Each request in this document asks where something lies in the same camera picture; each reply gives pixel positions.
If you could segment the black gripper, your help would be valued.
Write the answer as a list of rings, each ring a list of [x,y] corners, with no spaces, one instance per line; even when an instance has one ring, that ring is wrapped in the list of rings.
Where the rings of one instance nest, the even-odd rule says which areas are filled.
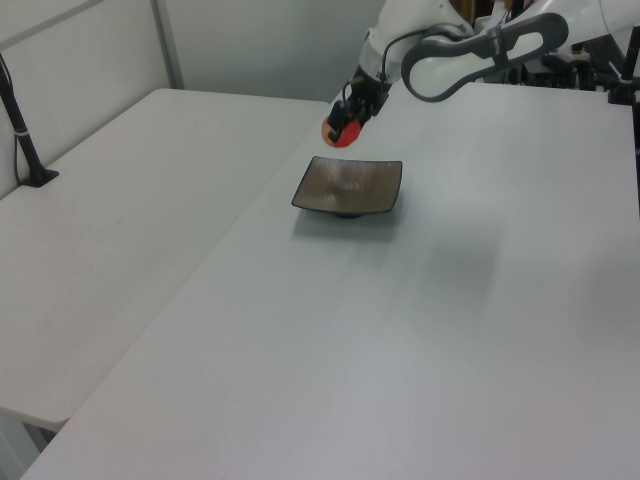
[[[327,117],[327,138],[330,141],[340,139],[351,117],[365,125],[371,117],[377,116],[389,96],[391,84],[369,76],[358,67],[347,89],[350,94],[346,101],[336,101]]]

